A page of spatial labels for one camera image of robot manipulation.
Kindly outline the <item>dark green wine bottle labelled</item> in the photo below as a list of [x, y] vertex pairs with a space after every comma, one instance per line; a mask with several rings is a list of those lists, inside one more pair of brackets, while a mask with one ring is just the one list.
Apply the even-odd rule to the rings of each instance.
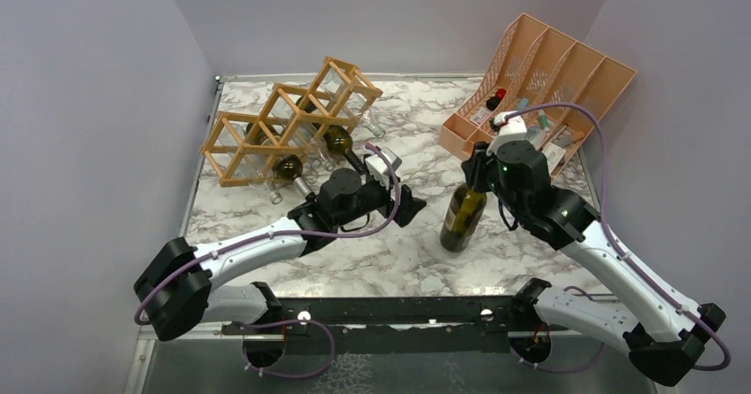
[[[318, 123], [312, 124], [317, 128], [318, 132], [320, 125]], [[332, 157], [332, 159], [334, 156], [343, 157], [358, 174], [361, 174], [361, 161], [352, 149], [352, 137], [343, 127], [337, 125], [329, 125], [323, 132], [321, 140], [325, 145], [325, 150]]]

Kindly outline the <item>small clear glass jar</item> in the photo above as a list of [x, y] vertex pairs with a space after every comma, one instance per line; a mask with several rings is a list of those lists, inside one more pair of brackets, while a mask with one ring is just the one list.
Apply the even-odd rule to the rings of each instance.
[[[283, 134], [285, 135], [290, 131], [290, 124], [292, 118], [295, 116], [295, 112], [289, 107], [289, 105], [282, 99], [277, 101], [271, 110], [271, 113], [275, 118], [282, 122]], [[295, 145], [305, 149], [305, 153], [309, 158], [316, 159], [325, 170], [331, 171], [336, 168], [332, 157], [325, 150], [321, 138], [314, 139], [314, 135], [317, 133], [317, 128], [312, 123], [301, 121], [296, 125], [293, 133], [289, 138], [289, 145]]]

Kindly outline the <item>green wine bottle silver neck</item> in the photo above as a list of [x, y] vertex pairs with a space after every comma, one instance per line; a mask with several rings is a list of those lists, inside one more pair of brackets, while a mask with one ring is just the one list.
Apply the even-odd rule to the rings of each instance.
[[[251, 135], [248, 140], [250, 144], [261, 146], [274, 146], [274, 141], [278, 143], [282, 139], [284, 126], [266, 124], [267, 132], [263, 128]], [[311, 199], [314, 193], [310, 185], [303, 177], [303, 161], [298, 155], [283, 153], [272, 158], [270, 175], [267, 177], [266, 185], [269, 190], [270, 202], [278, 205], [283, 200], [283, 195], [279, 192], [278, 183], [291, 184], [304, 199]]]

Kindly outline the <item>clear tall glass bottle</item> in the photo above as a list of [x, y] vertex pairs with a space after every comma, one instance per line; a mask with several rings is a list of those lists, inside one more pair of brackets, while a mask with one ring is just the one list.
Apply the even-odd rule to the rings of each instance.
[[331, 104], [345, 98], [342, 110], [349, 112], [359, 120], [359, 126], [366, 128], [375, 138], [383, 138], [386, 130], [377, 121], [372, 109], [373, 103], [383, 92], [367, 81], [359, 70], [348, 75], [332, 66], [321, 83], [321, 89], [329, 94]]

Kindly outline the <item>clear square glass bottle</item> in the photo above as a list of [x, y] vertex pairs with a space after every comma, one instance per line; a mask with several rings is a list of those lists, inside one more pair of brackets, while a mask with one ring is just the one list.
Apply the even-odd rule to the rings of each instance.
[[233, 159], [236, 161], [236, 168], [232, 172], [234, 176], [254, 179], [253, 184], [265, 184], [269, 191], [269, 201], [273, 205], [282, 202], [283, 196], [275, 186], [273, 177], [268, 176], [265, 170], [267, 155], [237, 151]]

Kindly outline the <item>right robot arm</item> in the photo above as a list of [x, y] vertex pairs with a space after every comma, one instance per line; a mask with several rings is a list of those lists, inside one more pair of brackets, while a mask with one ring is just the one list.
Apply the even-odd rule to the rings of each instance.
[[552, 184], [542, 152], [524, 140], [495, 152], [479, 142], [461, 170], [471, 189], [493, 193], [521, 228], [586, 268], [620, 301], [598, 304], [533, 278], [512, 298], [518, 327], [562, 326], [589, 336], [663, 386], [701, 369], [698, 360], [717, 339], [725, 312], [679, 293], [619, 243], [586, 200]]

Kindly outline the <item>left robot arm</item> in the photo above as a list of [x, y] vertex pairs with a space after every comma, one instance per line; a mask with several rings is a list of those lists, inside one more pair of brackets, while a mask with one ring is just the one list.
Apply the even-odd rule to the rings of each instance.
[[336, 239], [375, 235], [392, 222], [411, 223], [426, 201], [400, 181], [397, 155], [366, 147], [362, 174], [333, 171], [318, 193], [263, 228], [215, 243], [191, 245], [182, 236], [167, 241], [135, 281], [135, 323], [151, 326], [161, 341], [174, 340], [202, 322], [228, 320], [219, 302], [234, 296], [227, 284], [243, 274]]

